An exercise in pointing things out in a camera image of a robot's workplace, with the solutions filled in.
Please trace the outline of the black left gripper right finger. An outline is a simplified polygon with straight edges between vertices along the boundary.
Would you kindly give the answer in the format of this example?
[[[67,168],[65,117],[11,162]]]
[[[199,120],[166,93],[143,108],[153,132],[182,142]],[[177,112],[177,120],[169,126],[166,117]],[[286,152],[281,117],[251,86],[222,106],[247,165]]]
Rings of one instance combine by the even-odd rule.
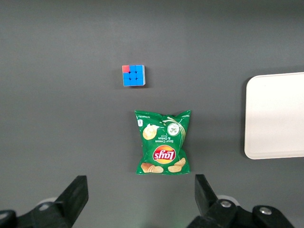
[[[283,213],[271,206],[257,205],[249,212],[229,199],[219,199],[205,175],[195,175],[195,200],[200,216],[189,228],[292,228]]]

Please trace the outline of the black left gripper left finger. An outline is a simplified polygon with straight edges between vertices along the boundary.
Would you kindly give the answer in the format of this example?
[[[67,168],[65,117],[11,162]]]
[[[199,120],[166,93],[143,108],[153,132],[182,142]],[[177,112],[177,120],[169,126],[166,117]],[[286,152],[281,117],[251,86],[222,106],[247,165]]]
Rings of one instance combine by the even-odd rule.
[[[2,228],[71,228],[88,202],[87,177],[77,176],[53,202],[38,204],[17,216],[14,210],[0,212]]]

